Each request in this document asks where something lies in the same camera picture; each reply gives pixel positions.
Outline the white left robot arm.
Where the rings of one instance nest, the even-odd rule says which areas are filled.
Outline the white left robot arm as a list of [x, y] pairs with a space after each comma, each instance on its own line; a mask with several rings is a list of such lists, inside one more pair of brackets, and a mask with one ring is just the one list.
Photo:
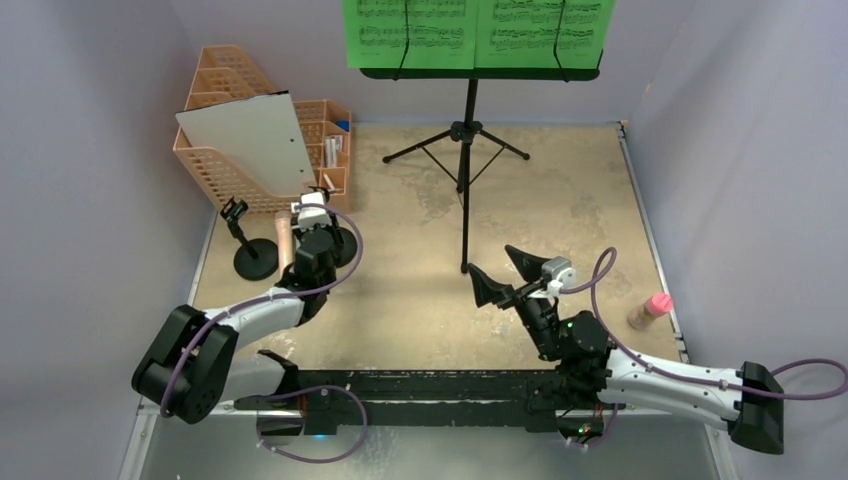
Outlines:
[[234, 357], [272, 333], [315, 318], [345, 280], [338, 268], [355, 270], [363, 249], [358, 227], [332, 207], [303, 201], [293, 221], [299, 234], [294, 260], [273, 287], [224, 307], [179, 305], [167, 316], [131, 377], [132, 389], [158, 405], [163, 417], [196, 424], [222, 401], [260, 396], [284, 409], [297, 399], [293, 363], [271, 352], [245, 362]]

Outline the black music stand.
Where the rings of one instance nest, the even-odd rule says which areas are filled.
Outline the black music stand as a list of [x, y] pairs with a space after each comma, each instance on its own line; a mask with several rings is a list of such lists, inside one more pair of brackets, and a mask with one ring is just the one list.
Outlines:
[[[382, 158], [382, 162], [389, 164], [392, 161], [411, 154], [416, 151], [424, 152], [444, 173], [455, 183], [456, 192], [461, 195], [462, 203], [462, 247], [460, 271], [468, 272], [468, 248], [470, 231], [470, 187], [475, 181], [471, 175], [471, 151], [474, 140], [481, 136], [499, 146], [501, 152], [508, 150], [521, 159], [527, 161], [531, 155], [505, 140], [489, 133], [483, 124], [475, 119], [477, 105], [477, 94], [481, 80], [527, 80], [527, 81], [563, 81], [589, 82], [600, 75], [600, 67], [595, 66], [588, 69], [567, 68], [531, 68], [531, 67], [483, 67], [470, 70], [456, 69], [412, 69], [399, 67], [389, 68], [362, 68], [360, 72], [367, 78], [374, 80], [435, 80], [435, 79], [464, 79], [467, 81], [467, 92], [465, 98], [463, 118], [455, 121], [451, 126], [430, 138], [415, 143], [400, 151], [389, 154]], [[429, 150], [428, 147], [441, 140], [449, 139], [460, 144], [458, 172], [452, 174]]]

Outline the pink toy microphone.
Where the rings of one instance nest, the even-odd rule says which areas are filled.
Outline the pink toy microphone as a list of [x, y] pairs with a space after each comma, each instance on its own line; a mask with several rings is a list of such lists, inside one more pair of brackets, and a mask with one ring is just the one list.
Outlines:
[[294, 258], [294, 235], [291, 221], [290, 211], [281, 210], [275, 214], [274, 226], [277, 234], [280, 276], [284, 275], [285, 269], [292, 263]]

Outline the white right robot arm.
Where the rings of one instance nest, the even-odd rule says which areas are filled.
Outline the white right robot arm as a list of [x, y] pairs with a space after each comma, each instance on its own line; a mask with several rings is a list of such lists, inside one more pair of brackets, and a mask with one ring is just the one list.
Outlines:
[[783, 389], [766, 367], [754, 362], [737, 369], [698, 366], [632, 350], [615, 340], [593, 311], [560, 318], [562, 291], [577, 287], [569, 259], [540, 257], [511, 245], [505, 252], [523, 285], [500, 283], [468, 264], [475, 303], [517, 313], [539, 359], [555, 363], [564, 377], [561, 392], [569, 404], [644, 406], [723, 430], [748, 450], [783, 454]]

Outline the peach plastic file organizer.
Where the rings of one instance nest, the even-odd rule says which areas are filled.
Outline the peach plastic file organizer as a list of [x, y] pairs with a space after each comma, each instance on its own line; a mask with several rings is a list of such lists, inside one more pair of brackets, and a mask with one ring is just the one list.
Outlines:
[[351, 209], [352, 113], [333, 100], [296, 101], [237, 45], [201, 50], [173, 152], [217, 206], [286, 208], [314, 187]]

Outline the black round microphone stand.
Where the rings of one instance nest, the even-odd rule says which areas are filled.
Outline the black round microphone stand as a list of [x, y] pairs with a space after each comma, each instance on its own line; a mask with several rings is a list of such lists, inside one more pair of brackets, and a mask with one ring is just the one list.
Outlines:
[[239, 221], [247, 213], [248, 204], [230, 197], [220, 211], [220, 216], [233, 238], [240, 246], [234, 254], [233, 267], [236, 273], [248, 281], [259, 281], [270, 277], [279, 267], [278, 246], [267, 238], [248, 240]]

